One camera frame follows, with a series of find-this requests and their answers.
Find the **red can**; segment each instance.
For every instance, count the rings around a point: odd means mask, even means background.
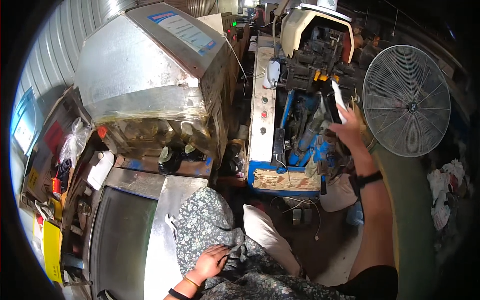
[[[52,178],[52,193],[57,199],[61,196],[61,182],[58,178]]]

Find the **black wristband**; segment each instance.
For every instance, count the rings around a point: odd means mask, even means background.
[[[178,300],[192,300],[191,298],[188,298],[187,296],[178,293],[176,290],[174,290],[174,289],[172,289],[172,288],[168,291],[168,293],[169,293],[172,297],[177,298]]]
[[[384,177],[380,171],[377,171],[369,176],[363,177],[363,176],[357,176],[357,175],[351,175],[349,177],[350,184],[352,185],[353,191],[355,193],[355,196],[360,198],[360,189],[363,189],[365,185],[382,180]]]

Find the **person's right hand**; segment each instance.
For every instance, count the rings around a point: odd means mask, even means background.
[[[200,280],[201,284],[207,278],[220,273],[227,262],[228,252],[230,252],[230,249],[222,244],[209,247],[200,255],[195,268],[189,272],[193,273],[192,276],[196,278],[193,279],[189,276],[188,279],[193,280],[195,283]]]
[[[352,154],[358,149],[365,148],[361,140],[360,123],[353,110],[351,108],[345,110],[339,104],[336,105],[336,108],[338,109],[338,113],[341,113],[347,122],[345,124],[333,123],[329,129],[337,133],[338,138],[350,149]]]

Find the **plastic bag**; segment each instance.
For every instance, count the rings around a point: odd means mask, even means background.
[[[70,159],[72,168],[75,168],[77,159],[85,149],[91,131],[92,129],[84,127],[82,118],[76,118],[72,124],[72,133],[66,136],[65,143],[61,148],[60,162],[63,162],[65,159]]]

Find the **white pillow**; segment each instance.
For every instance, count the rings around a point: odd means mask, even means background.
[[[245,234],[265,248],[265,251],[291,275],[299,275],[300,265],[293,256],[290,245],[280,236],[273,226],[272,219],[266,213],[254,206],[244,204],[243,226]]]

